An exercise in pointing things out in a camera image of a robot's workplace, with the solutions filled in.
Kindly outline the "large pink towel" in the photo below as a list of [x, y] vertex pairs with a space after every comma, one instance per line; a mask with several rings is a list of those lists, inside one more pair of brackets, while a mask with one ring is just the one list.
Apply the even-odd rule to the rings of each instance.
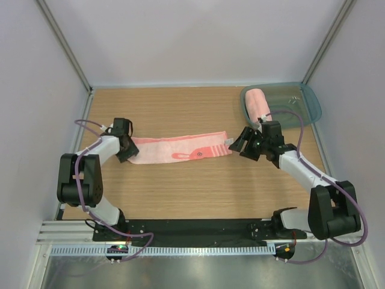
[[245, 93], [245, 108], [251, 125], [257, 125], [259, 119], [272, 121], [270, 108], [261, 89], [251, 89]]

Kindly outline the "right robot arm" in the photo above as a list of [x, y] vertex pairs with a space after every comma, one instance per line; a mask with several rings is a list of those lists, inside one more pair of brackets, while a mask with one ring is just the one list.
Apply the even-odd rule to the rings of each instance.
[[254, 161], [264, 155], [309, 192], [307, 210], [278, 211], [279, 218], [271, 223], [271, 232], [277, 238], [287, 237], [293, 229], [309, 231], [319, 240], [335, 240], [359, 231], [363, 238], [367, 237], [368, 223], [358, 206], [352, 183], [339, 182], [308, 162], [298, 146], [285, 142], [278, 121], [263, 122], [257, 130], [245, 127], [229, 149]]

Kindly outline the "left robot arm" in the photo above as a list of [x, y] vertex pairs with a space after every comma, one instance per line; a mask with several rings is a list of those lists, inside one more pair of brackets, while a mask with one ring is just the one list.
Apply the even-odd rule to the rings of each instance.
[[80, 127], [96, 135], [97, 140], [85, 149], [63, 154], [60, 158], [57, 199], [62, 204], [79, 207], [115, 241], [128, 233], [121, 209], [103, 195], [102, 165], [112, 157], [125, 163], [139, 153], [132, 140], [133, 124], [125, 118], [115, 118], [109, 127], [90, 120], [76, 120]]

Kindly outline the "small pink cloth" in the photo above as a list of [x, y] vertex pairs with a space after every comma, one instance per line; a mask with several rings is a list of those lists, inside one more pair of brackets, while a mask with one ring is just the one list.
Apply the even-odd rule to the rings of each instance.
[[168, 164], [230, 155], [234, 139], [222, 131], [171, 138], [134, 137], [133, 141], [139, 153], [128, 159], [130, 163]]

